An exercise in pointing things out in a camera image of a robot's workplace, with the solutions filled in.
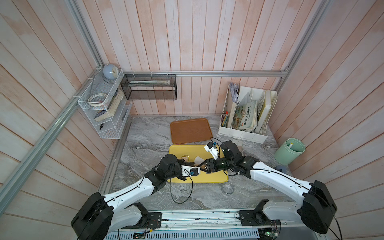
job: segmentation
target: book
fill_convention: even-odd
[[[263,109],[262,106],[264,104],[264,99],[265,99],[265,91],[263,91],[262,95],[257,100],[257,117],[260,116],[261,110]]]
[[[236,102],[233,102],[232,94],[231,94],[231,86],[228,86],[227,99],[225,100],[224,111],[228,112],[228,116],[225,119],[222,127],[231,128],[233,116],[235,115],[236,110]]]
[[[239,95],[237,94],[239,91],[239,85],[236,83],[230,83],[229,90],[231,92],[232,102],[237,103],[237,98],[239,97]]]
[[[113,95],[113,97],[111,99],[111,102],[109,103],[108,109],[107,110],[99,110],[96,113],[94,120],[96,122],[99,122],[99,121],[104,120],[106,118],[112,117],[115,114],[116,110],[118,109],[118,105],[119,105],[119,103],[123,97],[124,97],[124,93],[120,89],[117,89],[115,94]]]
[[[260,110],[260,115],[258,117],[257,127],[255,128],[255,133],[259,133],[262,129],[263,123],[267,121],[267,116],[269,110],[271,109],[271,91],[265,91],[265,100]]]
[[[232,128],[253,129],[257,125],[257,101],[238,106],[233,117]]]

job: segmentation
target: small blue object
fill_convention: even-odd
[[[284,173],[284,174],[287,174],[287,167],[286,166],[279,165],[279,166],[276,166],[275,169],[277,171],[280,171],[280,172]]]

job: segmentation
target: black cable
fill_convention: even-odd
[[[173,198],[173,195],[172,195],[172,188],[171,188],[171,186],[172,186],[172,179],[169,179],[169,192],[170,192],[170,196],[171,196],[172,200],[173,200],[175,203],[177,203],[177,204],[183,204],[184,202],[186,202],[186,201],[191,197],[191,195],[192,195],[192,191],[193,191],[193,180],[192,180],[192,178],[191,178],[191,175],[188,173],[188,171],[187,171],[186,169],[184,169],[184,171],[188,174],[188,176],[189,176],[189,178],[191,179],[191,182],[192,182],[191,193],[189,194],[188,198],[187,198],[185,201],[183,201],[183,202],[176,202],[176,201],[175,201],[175,199]]]
[[[329,230],[331,230],[331,232],[337,237],[337,239],[339,239],[339,237],[336,235],[336,233],[334,231],[332,231],[331,228],[328,227]]]
[[[211,140],[211,143],[216,147],[216,145],[218,146],[218,157],[220,158],[220,146],[218,143],[214,143],[212,140]]]
[[[119,196],[117,196],[117,197],[115,197],[115,198],[109,199],[109,200],[106,201],[104,204],[102,204],[102,205],[101,205],[101,206],[100,206],[100,207],[99,207],[99,208],[92,214],[92,216],[88,219],[87,223],[85,224],[83,230],[81,230],[81,232],[80,232],[80,234],[79,234],[79,236],[77,237],[76,240],[79,240],[80,236],[83,234],[85,228],[87,227],[89,221],[93,218],[93,216],[95,215],[96,212],[98,212],[98,211],[99,211],[104,205],[106,205],[108,202],[110,202],[110,201],[112,201],[112,200],[114,200],[114,199],[116,199],[116,198],[118,198],[118,197],[120,197],[120,196],[122,196],[122,195],[124,195],[124,194],[127,194],[128,192],[130,192],[130,191],[132,191],[133,189],[135,189],[135,188],[137,188],[138,186],[140,186],[140,184],[143,182],[143,180],[144,180],[144,176],[143,176],[143,179],[141,179],[141,182],[139,183],[139,185],[137,185],[136,187],[132,188],[131,190],[128,190],[127,192],[125,192],[125,193],[123,193],[123,194],[120,194]]]
[[[267,169],[253,169],[253,170],[270,171],[270,170],[267,170]],[[287,177],[287,176],[285,176],[285,175],[283,175],[283,174],[281,174],[281,173],[279,173],[279,172],[275,172],[275,171],[271,171],[271,172],[274,172],[274,173],[277,173],[277,174],[279,174],[279,175],[281,175],[281,176],[283,176],[283,177],[286,177],[286,178],[288,178],[289,180],[291,180],[292,182],[298,184],[300,187],[303,187],[303,188],[305,188],[306,190],[309,191],[308,188],[306,188],[306,187],[304,187],[304,186],[301,186],[298,182],[296,182],[296,181],[290,179],[289,177]],[[329,207],[331,213],[333,214],[333,217],[334,217],[335,220],[336,220],[337,227],[339,228],[340,238],[341,238],[341,240],[343,240],[343,235],[341,234],[341,229],[340,229],[339,221],[337,220],[335,214],[333,213],[333,211],[332,211],[332,207],[331,207],[331,206],[329,205],[329,203],[328,203],[326,200],[324,200],[319,194],[317,194],[317,193],[315,193],[315,192],[313,192],[313,194],[317,195],[321,200],[323,200],[323,202],[324,202],[326,205],[328,205],[328,207]]]
[[[225,145],[225,143],[223,143],[221,140],[218,140],[218,139],[215,138],[215,137],[211,137],[211,141],[212,141],[212,138],[213,138],[213,139],[216,139],[216,140],[219,141],[219,142],[221,142],[222,144],[224,144],[224,146],[226,146],[226,147],[229,149],[229,147],[228,147],[227,145]]]
[[[341,240],[343,240],[343,235],[341,234],[341,229],[340,229],[340,225],[339,225],[339,221],[337,221],[337,218],[336,218],[336,216],[335,216],[335,214],[333,213],[333,211],[332,211],[332,207],[329,205],[329,203],[326,201],[326,200],[324,200],[324,198],[322,198],[319,194],[317,194],[317,193],[315,193],[315,192],[313,192],[315,195],[317,195],[321,200],[323,200],[323,202],[325,203],[325,204],[327,204],[328,205],[328,207],[329,207],[329,209],[330,209],[330,211],[331,211],[331,213],[333,214],[333,217],[335,218],[335,220],[336,220],[336,223],[337,223],[337,227],[339,228],[339,233],[340,233],[340,238],[341,238]]]
[[[271,171],[271,170],[268,170],[268,169],[261,169],[261,168],[254,168],[254,169],[252,169],[252,170],[261,170],[261,171],[267,171],[267,172]],[[271,171],[271,172],[277,173],[277,174],[279,174],[279,175],[281,175],[281,176],[283,176],[283,177],[285,177],[285,178],[288,178],[288,179],[291,180],[292,182],[294,182],[294,183],[296,183],[297,185],[299,185],[299,187],[303,187],[303,188],[305,188],[306,190],[309,191],[308,188],[306,188],[306,187],[304,187],[304,186],[301,186],[298,182],[296,182],[295,180],[292,180],[291,178],[287,177],[286,175],[281,174],[281,173],[279,173],[279,172],[275,172],[275,171]]]
[[[225,172],[225,170],[223,170],[223,172],[224,172],[225,175],[230,176],[230,177],[233,177],[233,176],[238,175],[238,173],[235,173],[234,175],[229,175],[229,174],[227,174],[227,173]]]

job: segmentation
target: wall shelf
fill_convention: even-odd
[[[78,102],[101,138],[120,139],[121,130],[127,121],[132,103],[126,104],[127,99],[119,87],[124,76],[122,70],[119,69],[118,77],[112,81],[104,77],[102,70],[102,68],[98,68],[97,74],[80,96]],[[116,95],[115,98],[120,97],[121,100],[114,99],[114,95]],[[112,106],[114,101],[119,102],[116,103],[118,104],[116,111],[111,113],[109,107]],[[96,121],[95,116],[101,111],[105,111],[106,118]]]
[[[128,100],[176,100],[175,74],[125,74],[121,87]]]

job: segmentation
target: yellow tray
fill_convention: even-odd
[[[188,144],[181,144],[181,145],[172,145],[169,147],[169,153],[175,155],[178,159],[181,159],[182,156],[188,155],[189,156],[189,162],[194,162],[195,157],[199,156],[202,159],[206,160],[209,158],[213,158],[210,152],[205,151],[204,149],[205,145],[188,145]],[[220,157],[224,157],[224,153],[220,148]],[[201,171],[201,173],[196,176],[192,177],[192,180],[194,183],[223,183],[228,181],[228,176],[223,172],[214,172],[214,173],[206,173]],[[178,178],[172,178],[172,182],[191,182],[191,179],[187,177],[186,181],[180,180]]]

